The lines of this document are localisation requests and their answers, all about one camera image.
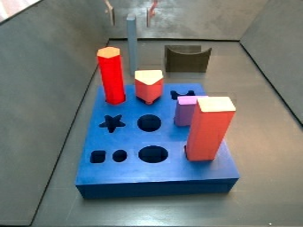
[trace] red rectangular block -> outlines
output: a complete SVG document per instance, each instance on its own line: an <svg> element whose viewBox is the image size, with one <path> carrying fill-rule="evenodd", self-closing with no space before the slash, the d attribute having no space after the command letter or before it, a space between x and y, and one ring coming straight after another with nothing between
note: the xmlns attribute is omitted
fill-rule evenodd
<svg viewBox="0 0 303 227"><path fill-rule="evenodd" d="M197 98L185 146L188 160L213 160L233 114L229 97Z"/></svg>

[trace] gray wall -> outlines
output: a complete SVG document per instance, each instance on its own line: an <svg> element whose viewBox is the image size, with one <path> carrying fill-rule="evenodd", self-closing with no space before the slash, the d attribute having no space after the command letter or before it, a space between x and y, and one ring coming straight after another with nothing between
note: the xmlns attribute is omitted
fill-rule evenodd
<svg viewBox="0 0 303 227"><path fill-rule="evenodd" d="M101 1L47 0L0 26L0 225L29 225L96 67Z"/></svg>
<svg viewBox="0 0 303 227"><path fill-rule="evenodd" d="M240 43L303 123L303 1L270 0Z"/></svg>
<svg viewBox="0 0 303 227"><path fill-rule="evenodd" d="M152 0L111 0L116 26L103 13L111 38L127 37L125 18L137 17L139 38L239 40L267 0L160 0L147 27L147 8Z"/></svg>

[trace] gray floor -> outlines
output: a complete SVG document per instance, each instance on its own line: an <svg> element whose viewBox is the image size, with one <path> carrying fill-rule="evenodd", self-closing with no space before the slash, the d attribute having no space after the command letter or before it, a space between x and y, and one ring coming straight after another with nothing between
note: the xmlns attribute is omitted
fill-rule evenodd
<svg viewBox="0 0 303 227"><path fill-rule="evenodd" d="M84 200L73 185L91 109L96 73L79 111L35 226L303 225L303 131L239 43L140 42L140 68L163 69L165 44L213 48L205 74L167 74L165 82L199 82L209 96L229 96L236 114L225 140L242 178L228 194ZM125 82L127 44L121 48Z"/></svg>

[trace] hole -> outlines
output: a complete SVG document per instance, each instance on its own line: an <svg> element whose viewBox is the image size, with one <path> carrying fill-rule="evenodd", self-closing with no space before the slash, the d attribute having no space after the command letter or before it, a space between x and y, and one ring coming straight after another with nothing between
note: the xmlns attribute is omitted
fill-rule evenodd
<svg viewBox="0 0 303 227"><path fill-rule="evenodd" d="M159 163L168 157L167 150L156 145L145 146L139 151L139 158L148 163Z"/></svg>
<svg viewBox="0 0 303 227"><path fill-rule="evenodd" d="M116 162L123 162L125 161L128 157L128 154L125 151L123 150L117 150L113 154L112 154L112 159L116 161Z"/></svg>
<svg viewBox="0 0 303 227"><path fill-rule="evenodd" d="M91 163L101 163L105 160L105 151L93 151L89 155Z"/></svg>
<svg viewBox="0 0 303 227"><path fill-rule="evenodd" d="M115 131L117 127L124 127L125 124L120 121L121 115L111 117L108 115L104 116L105 121L99 125L101 128L108 128L109 133Z"/></svg>
<svg viewBox="0 0 303 227"><path fill-rule="evenodd" d="M161 126L161 120L156 115L147 114L137 120L137 127L147 132L152 132Z"/></svg>
<svg viewBox="0 0 303 227"><path fill-rule="evenodd" d="M175 90L171 90L171 96L172 96L172 100L176 100L179 96L195 96L195 93L192 90L188 90L187 94L180 95Z"/></svg>

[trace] star-shaped hole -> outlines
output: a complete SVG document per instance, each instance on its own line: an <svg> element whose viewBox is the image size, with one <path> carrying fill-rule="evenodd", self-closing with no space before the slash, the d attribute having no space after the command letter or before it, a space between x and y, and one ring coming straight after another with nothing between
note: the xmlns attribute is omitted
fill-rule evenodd
<svg viewBox="0 0 303 227"><path fill-rule="evenodd" d="M125 124L120 121L121 115L111 117L108 115L104 116L105 122L103 122L99 126L101 128L108 128L109 133L115 131L117 127L124 127Z"/></svg>

